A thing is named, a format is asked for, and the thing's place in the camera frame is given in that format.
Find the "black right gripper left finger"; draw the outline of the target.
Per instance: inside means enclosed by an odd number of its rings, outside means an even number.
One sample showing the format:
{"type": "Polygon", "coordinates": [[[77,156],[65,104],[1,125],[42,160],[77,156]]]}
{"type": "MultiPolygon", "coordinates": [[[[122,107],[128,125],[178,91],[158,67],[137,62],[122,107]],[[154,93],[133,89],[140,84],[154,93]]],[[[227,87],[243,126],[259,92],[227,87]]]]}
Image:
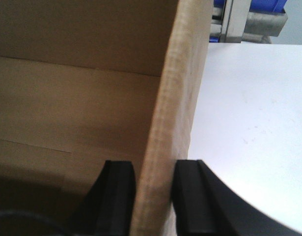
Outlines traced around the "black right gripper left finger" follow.
{"type": "Polygon", "coordinates": [[[127,236],[136,195],[130,161],[106,161],[98,178],[68,220],[82,236],[127,236]]]}

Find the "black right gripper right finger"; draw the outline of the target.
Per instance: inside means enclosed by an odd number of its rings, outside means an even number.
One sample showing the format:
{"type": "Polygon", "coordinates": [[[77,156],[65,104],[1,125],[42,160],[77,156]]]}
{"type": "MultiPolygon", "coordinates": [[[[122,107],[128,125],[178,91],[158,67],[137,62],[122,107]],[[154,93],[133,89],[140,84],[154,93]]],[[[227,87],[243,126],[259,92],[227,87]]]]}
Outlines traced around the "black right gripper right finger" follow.
{"type": "Polygon", "coordinates": [[[301,236],[238,196],[202,160],[178,160],[173,208],[179,236],[301,236]]]}

